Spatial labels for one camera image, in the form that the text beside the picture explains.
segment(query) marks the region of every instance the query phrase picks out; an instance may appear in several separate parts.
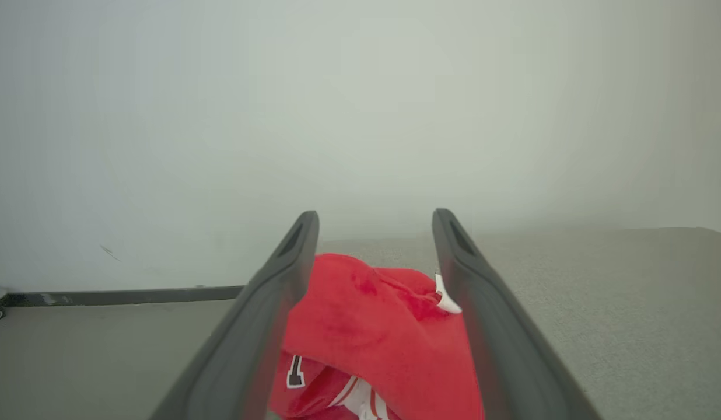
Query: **white wall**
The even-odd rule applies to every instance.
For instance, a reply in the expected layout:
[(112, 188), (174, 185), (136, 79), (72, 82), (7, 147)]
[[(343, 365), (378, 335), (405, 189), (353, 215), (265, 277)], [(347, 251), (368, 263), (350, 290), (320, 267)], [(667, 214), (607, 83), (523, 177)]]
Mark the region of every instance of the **white wall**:
[(302, 210), (443, 206), (721, 230), (721, 2), (0, 0), (0, 284), (242, 284)]

